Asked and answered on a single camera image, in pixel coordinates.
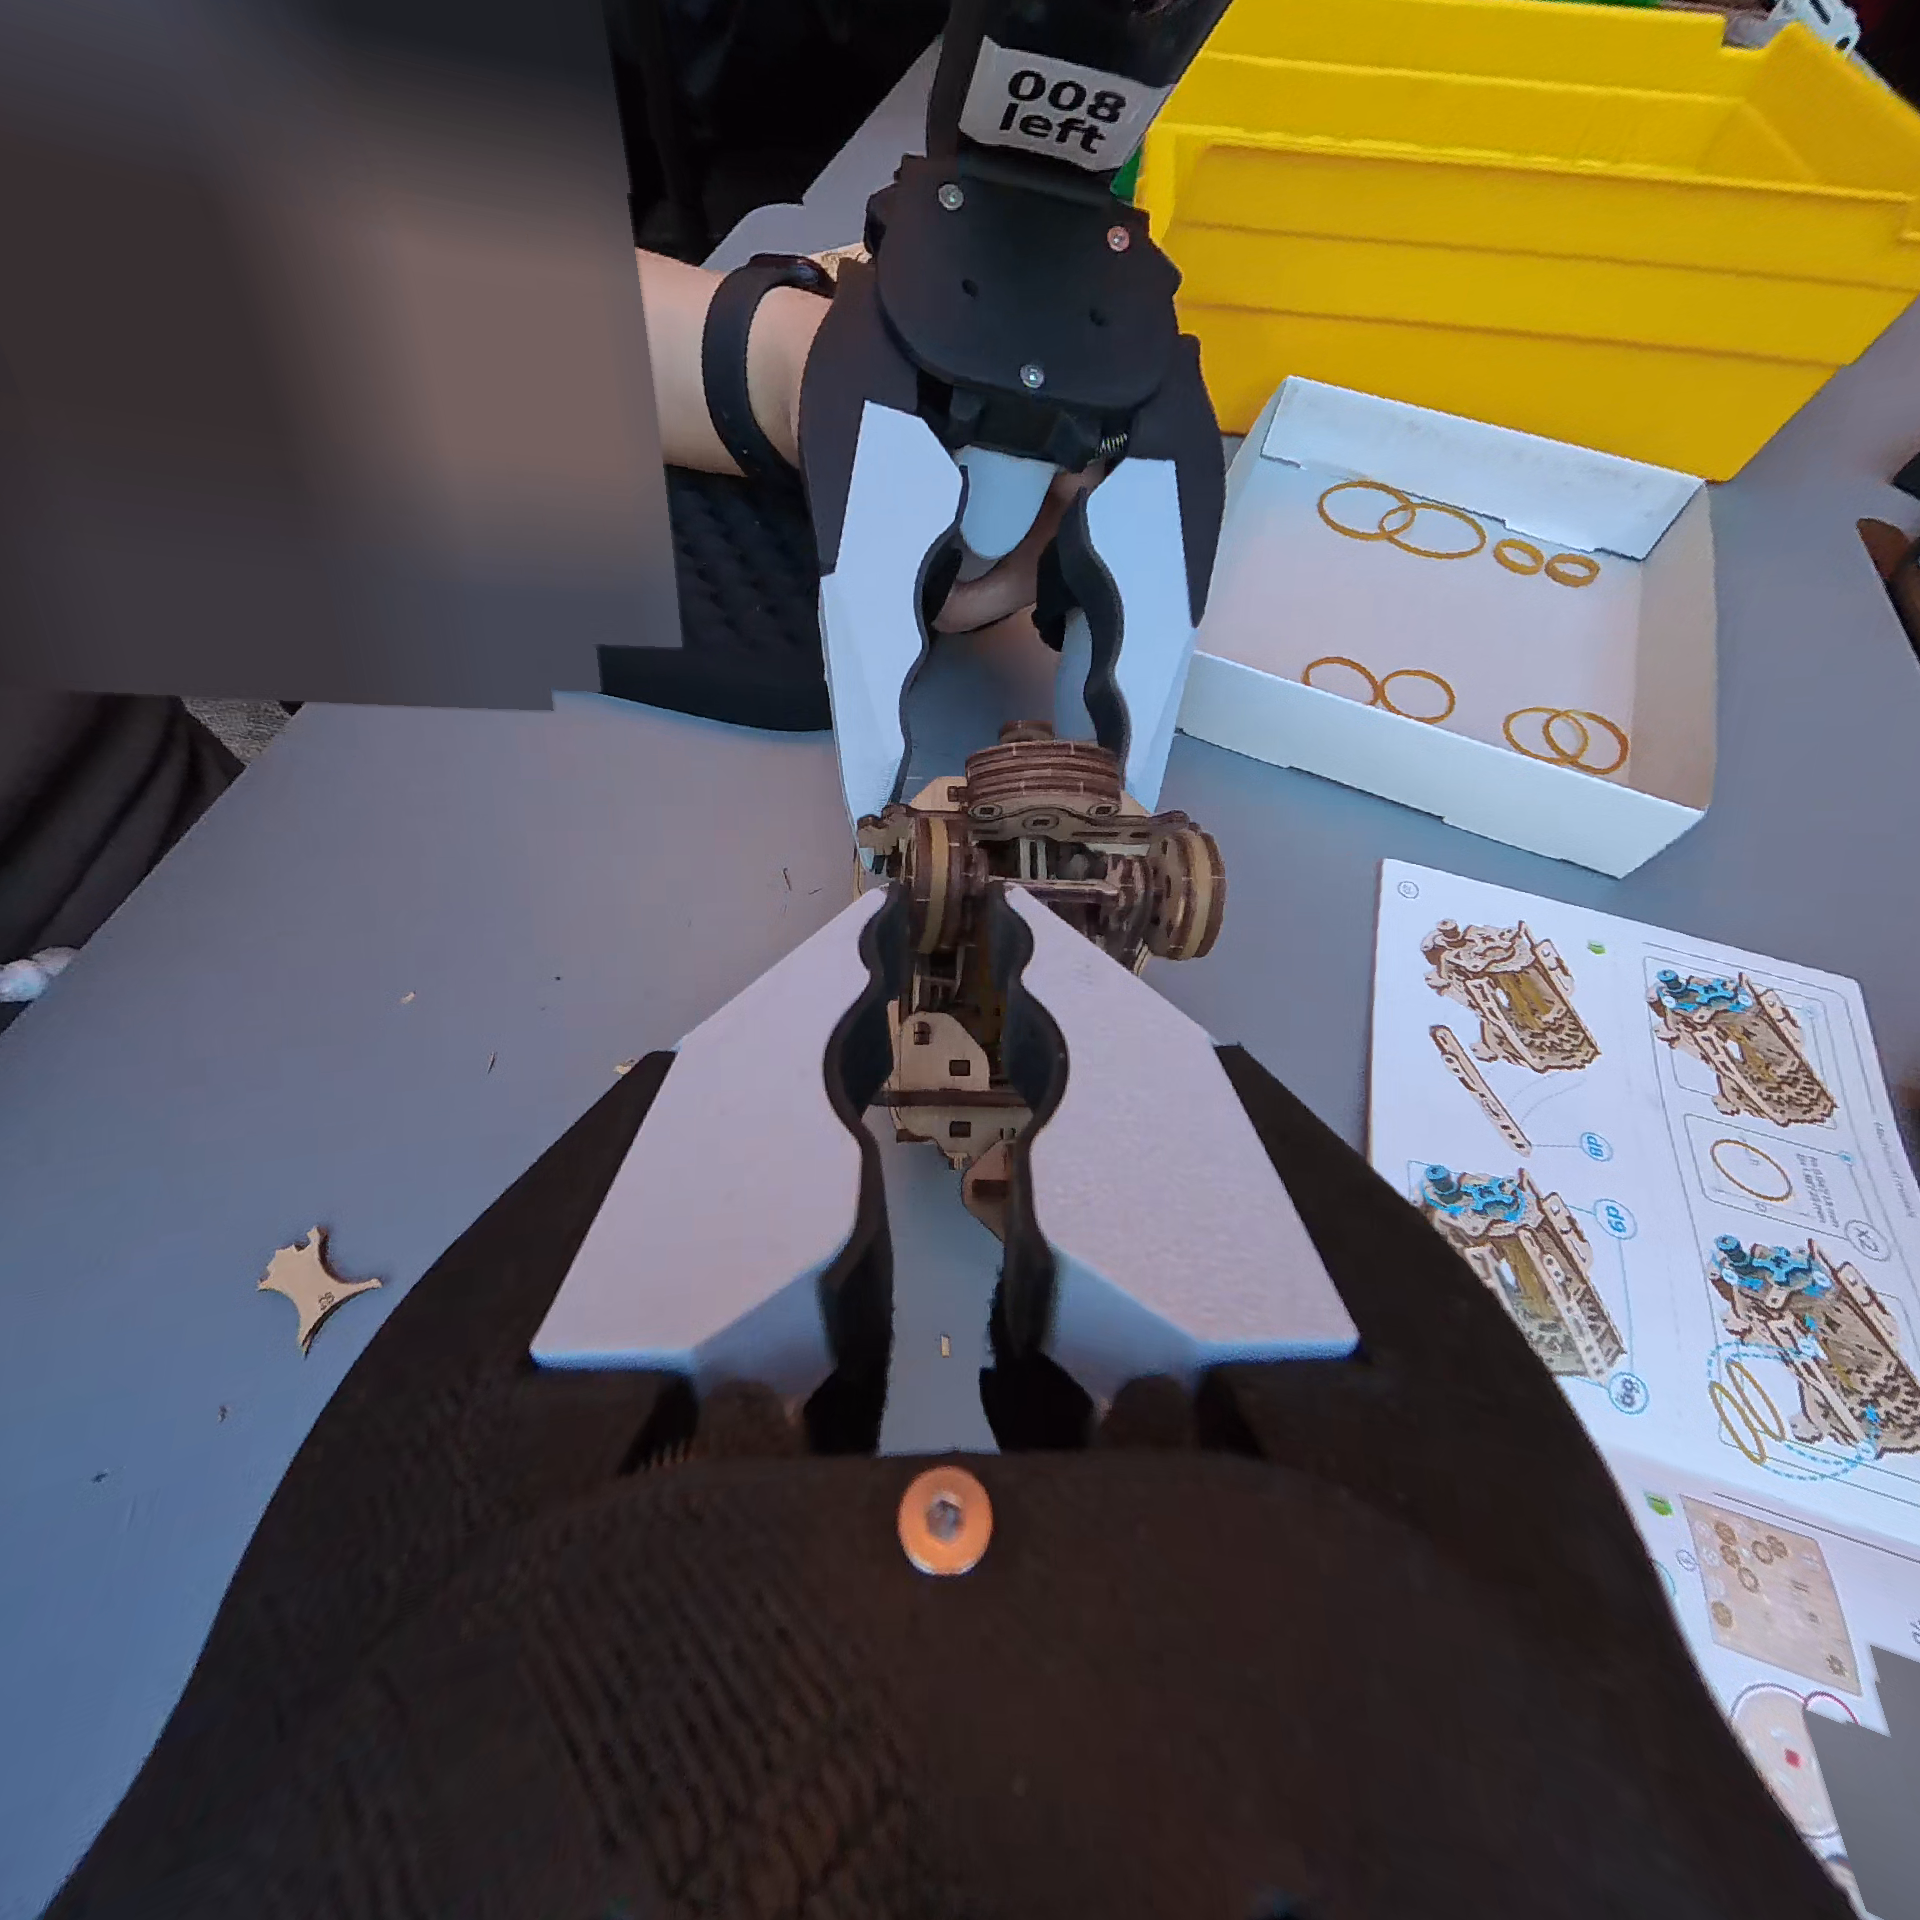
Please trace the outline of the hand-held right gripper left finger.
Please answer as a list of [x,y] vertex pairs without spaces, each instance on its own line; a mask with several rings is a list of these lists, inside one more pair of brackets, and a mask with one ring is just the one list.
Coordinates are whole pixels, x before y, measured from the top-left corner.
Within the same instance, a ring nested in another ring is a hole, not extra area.
[[900,885],[697,1024],[532,1339],[551,1370],[761,1383],[801,1402],[820,1451],[877,1444],[894,1250],[863,1113],[894,1067]]

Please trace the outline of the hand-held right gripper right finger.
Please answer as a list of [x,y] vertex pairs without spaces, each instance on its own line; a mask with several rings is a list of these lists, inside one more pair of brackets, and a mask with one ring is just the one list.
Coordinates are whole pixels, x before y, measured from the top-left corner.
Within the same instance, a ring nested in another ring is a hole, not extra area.
[[1092,1402],[1224,1362],[1344,1361],[1357,1331],[1210,1035],[1016,885],[989,906],[1010,1147],[994,1365],[1004,1455],[1078,1449]]

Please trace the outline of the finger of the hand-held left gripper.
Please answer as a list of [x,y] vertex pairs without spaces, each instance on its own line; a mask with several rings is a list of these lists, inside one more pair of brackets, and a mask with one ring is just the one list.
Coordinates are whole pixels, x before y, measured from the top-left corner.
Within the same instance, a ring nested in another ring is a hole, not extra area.
[[964,481],[932,431],[866,401],[820,613],[831,731],[850,821],[880,813],[908,759],[903,696],[928,635],[921,584],[953,536]]
[[1157,809],[1194,641],[1176,467],[1125,459],[1063,519],[1054,552],[1072,599],[1054,731],[1108,748],[1126,795]]

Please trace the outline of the wooden mechanical model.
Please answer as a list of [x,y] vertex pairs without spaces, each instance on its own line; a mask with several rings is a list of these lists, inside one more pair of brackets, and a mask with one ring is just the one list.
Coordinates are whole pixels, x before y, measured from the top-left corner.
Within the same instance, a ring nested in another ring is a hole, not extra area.
[[1007,725],[967,757],[854,825],[876,881],[903,885],[908,973],[889,1024],[896,1064],[880,1093],[900,1144],[936,1146],[962,1201],[1004,1232],[1010,1151],[1030,1120],[1001,1065],[1004,992],[991,980],[988,900],[1016,882],[1092,946],[1140,972],[1149,955],[1206,955],[1228,909],[1215,839],[1180,809],[1122,791],[1119,759]]

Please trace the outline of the person's left forearm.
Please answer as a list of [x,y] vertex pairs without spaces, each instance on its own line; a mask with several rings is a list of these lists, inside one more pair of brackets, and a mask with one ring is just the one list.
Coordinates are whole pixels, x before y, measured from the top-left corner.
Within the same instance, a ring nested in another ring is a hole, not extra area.
[[[706,309],[721,276],[672,256],[634,251],[656,387],[663,461],[704,474],[742,474],[712,431],[704,396]],[[785,464],[799,459],[799,388],[826,299],[775,289],[752,319],[748,388],[753,418]]]

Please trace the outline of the person's left hand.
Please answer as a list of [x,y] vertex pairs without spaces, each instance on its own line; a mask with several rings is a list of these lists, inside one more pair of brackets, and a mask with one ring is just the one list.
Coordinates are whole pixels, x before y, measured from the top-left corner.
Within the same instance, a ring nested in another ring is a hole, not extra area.
[[1057,471],[1024,539],[985,573],[948,591],[929,628],[936,634],[978,634],[1005,617],[1030,616],[1039,591],[1039,564],[1077,499],[1096,482],[1090,471]]

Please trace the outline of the black foam pad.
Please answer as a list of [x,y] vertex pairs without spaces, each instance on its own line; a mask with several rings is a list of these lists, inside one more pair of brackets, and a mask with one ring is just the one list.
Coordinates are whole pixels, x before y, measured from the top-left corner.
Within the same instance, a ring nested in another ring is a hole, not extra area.
[[749,729],[831,727],[817,553],[797,484],[664,471],[681,643],[604,645],[616,699]]

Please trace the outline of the group of tan rubber bands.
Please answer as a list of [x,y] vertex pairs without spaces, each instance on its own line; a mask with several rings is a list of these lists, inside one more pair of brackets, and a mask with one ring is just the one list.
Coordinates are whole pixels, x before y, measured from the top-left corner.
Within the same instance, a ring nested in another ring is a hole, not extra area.
[[[1441,500],[1410,496],[1374,477],[1333,482],[1313,500],[1317,519],[1337,538],[1388,545],[1414,561],[1465,562],[1487,553],[1514,579],[1548,579],[1565,591],[1593,587],[1604,564],[1586,552],[1548,552],[1522,538],[1493,539],[1473,514]],[[1453,684],[1421,666],[1400,666],[1383,675],[1350,657],[1319,657],[1303,667],[1303,684],[1317,689],[1319,671],[1338,671],[1367,685],[1367,705],[1438,729],[1457,706]],[[1524,759],[1553,763],[1591,777],[1610,777],[1629,759],[1629,733],[1598,712],[1512,708],[1501,717],[1501,744]]]

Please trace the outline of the white instruction booklet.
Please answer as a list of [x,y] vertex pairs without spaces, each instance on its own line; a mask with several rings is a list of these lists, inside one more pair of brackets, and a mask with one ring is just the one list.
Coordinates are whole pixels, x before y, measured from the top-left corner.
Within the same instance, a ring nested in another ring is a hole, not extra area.
[[1909,1781],[1916,1180],[1857,986],[1384,863],[1374,1165],[1602,1455],[1705,1685],[1857,1904],[1813,1737]]

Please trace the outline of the black wristband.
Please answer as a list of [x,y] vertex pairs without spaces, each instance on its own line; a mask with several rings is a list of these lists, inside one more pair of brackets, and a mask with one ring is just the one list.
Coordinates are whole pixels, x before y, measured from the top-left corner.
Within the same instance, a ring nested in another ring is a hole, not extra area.
[[721,276],[704,321],[704,397],[714,437],[748,477],[796,484],[797,468],[761,431],[749,394],[752,322],[775,289],[830,299],[833,281],[823,263],[792,253],[753,253]]

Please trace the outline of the white cardboard box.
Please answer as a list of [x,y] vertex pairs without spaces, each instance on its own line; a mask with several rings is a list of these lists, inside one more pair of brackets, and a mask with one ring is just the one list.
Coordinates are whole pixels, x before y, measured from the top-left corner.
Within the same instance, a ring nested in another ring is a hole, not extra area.
[[[1461,508],[1493,539],[1582,552],[1589,591],[1514,579],[1487,553],[1414,561],[1333,536],[1313,500],[1374,477]],[[1421,666],[1457,697],[1441,727],[1369,706],[1338,671]],[[1594,712],[1629,733],[1609,777],[1501,744],[1512,708]],[[1626,875],[1710,807],[1716,596],[1710,496],[1690,474],[1284,380],[1239,445],[1181,731],[1429,811],[1512,849]]]

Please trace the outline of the star-shaped wooden offcut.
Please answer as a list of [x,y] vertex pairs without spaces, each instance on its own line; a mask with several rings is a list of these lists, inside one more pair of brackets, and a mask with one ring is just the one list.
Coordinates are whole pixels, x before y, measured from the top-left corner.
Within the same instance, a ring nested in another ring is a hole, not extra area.
[[293,1243],[272,1252],[268,1268],[255,1280],[255,1290],[270,1291],[293,1305],[297,1319],[294,1339],[298,1354],[308,1355],[314,1335],[328,1316],[348,1305],[349,1298],[383,1290],[383,1280],[349,1280],[335,1274],[328,1263],[328,1232],[321,1226],[312,1226]]

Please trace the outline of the yellow plastic bin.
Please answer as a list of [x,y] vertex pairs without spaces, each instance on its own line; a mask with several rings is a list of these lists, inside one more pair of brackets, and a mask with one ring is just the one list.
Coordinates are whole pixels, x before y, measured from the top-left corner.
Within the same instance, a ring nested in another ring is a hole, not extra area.
[[1135,204],[1229,432],[1313,377],[1720,482],[1917,285],[1916,109],[1702,13],[1231,4]]

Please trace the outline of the person's leg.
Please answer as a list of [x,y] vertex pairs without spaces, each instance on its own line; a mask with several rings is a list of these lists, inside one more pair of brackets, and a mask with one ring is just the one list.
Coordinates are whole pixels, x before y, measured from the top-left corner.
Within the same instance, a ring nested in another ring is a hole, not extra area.
[[240,771],[178,697],[4,691],[4,967],[85,946]]

